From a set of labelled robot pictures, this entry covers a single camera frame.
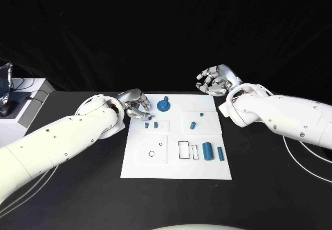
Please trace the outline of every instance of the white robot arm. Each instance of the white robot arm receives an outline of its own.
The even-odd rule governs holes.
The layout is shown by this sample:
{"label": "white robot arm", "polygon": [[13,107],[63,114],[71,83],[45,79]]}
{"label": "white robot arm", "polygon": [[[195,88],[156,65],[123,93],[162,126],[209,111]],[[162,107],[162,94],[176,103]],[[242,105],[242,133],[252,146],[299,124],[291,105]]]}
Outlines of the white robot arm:
{"label": "white robot arm", "polygon": [[261,85],[242,83],[225,65],[208,68],[198,79],[203,76],[205,82],[196,83],[196,87],[212,96],[224,96],[229,92],[219,110],[239,127],[263,122],[274,133],[332,149],[330,105],[273,95]]}
{"label": "white robot arm", "polygon": [[68,161],[98,139],[123,128],[124,110],[131,118],[149,118],[150,102],[138,89],[115,98],[97,95],[66,116],[0,148],[0,203],[50,168]]}

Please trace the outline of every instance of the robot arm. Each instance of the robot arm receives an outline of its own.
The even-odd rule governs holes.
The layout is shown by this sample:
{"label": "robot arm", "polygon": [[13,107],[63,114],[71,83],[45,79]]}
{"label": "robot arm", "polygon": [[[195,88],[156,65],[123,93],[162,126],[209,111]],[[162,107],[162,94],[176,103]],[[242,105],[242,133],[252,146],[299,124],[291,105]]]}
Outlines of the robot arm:
{"label": "robot arm", "polygon": [[[330,105],[303,98],[273,95],[261,85],[242,83],[225,65],[209,69],[218,69],[218,72],[213,74],[205,70],[198,75],[198,79],[208,76],[205,83],[196,83],[196,87],[212,96],[222,96],[229,92],[219,110],[239,127],[255,121],[263,122],[274,133],[332,149]],[[216,87],[222,89],[219,92],[213,92]]]}
{"label": "robot arm", "polygon": [[66,116],[20,140],[0,148],[0,203],[7,196],[50,168],[68,161],[98,139],[123,128],[124,110],[131,118],[149,118],[150,102],[138,89],[115,98],[97,95]]}

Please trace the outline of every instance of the black table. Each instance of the black table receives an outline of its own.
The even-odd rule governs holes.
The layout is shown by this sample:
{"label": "black table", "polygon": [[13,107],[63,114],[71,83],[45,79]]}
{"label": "black table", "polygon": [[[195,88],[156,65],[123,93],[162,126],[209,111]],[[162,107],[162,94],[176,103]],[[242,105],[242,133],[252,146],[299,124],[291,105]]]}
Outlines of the black table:
{"label": "black table", "polygon": [[[99,92],[53,92],[27,133],[73,115],[95,94]],[[215,98],[216,106],[224,101]],[[332,184],[299,167],[281,136],[263,123],[239,128],[218,115],[232,180],[120,178],[130,122],[125,116],[125,129],[59,166],[36,196],[0,219],[1,229],[150,230],[189,223],[248,230],[332,229]],[[332,165],[296,141],[287,143],[304,167],[330,179]],[[325,154],[319,147],[309,147]]]}

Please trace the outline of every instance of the robotic hand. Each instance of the robotic hand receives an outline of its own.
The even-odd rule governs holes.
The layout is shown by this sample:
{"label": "robotic hand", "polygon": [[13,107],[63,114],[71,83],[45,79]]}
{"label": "robotic hand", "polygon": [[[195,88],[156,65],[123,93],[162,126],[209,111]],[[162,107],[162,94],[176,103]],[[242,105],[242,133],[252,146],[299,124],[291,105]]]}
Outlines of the robotic hand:
{"label": "robotic hand", "polygon": [[0,148],[0,203],[7,196],[50,168],[68,161],[97,141],[123,128],[124,110],[134,119],[149,118],[138,110],[150,102],[138,89],[117,97],[102,94],[88,98],[73,116],[66,116],[20,140]]}
{"label": "robotic hand", "polygon": [[260,121],[274,133],[332,149],[330,105],[273,95],[261,85],[242,83],[225,65],[208,68],[198,80],[205,76],[203,84],[196,83],[196,87],[212,96],[224,96],[228,92],[219,110],[239,127]]}

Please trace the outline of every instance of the blue object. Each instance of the blue object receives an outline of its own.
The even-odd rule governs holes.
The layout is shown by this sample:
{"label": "blue object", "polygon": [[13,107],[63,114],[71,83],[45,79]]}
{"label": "blue object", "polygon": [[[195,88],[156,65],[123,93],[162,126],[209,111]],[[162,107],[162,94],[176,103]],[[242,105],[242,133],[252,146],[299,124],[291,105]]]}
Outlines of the blue object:
{"label": "blue object", "polygon": [[212,153],[212,146],[209,142],[205,142],[202,144],[202,153],[203,153],[203,159],[206,161],[211,161],[213,159],[213,153]]}
{"label": "blue object", "polygon": [[170,108],[170,103],[167,102],[167,96],[164,97],[164,99],[157,103],[157,109],[162,112],[166,112]]}
{"label": "blue object", "polygon": [[190,129],[195,129],[196,122],[192,122]]}
{"label": "blue object", "polygon": [[218,149],[218,154],[219,154],[219,161],[224,161],[222,149],[221,147],[218,147],[216,149]]}

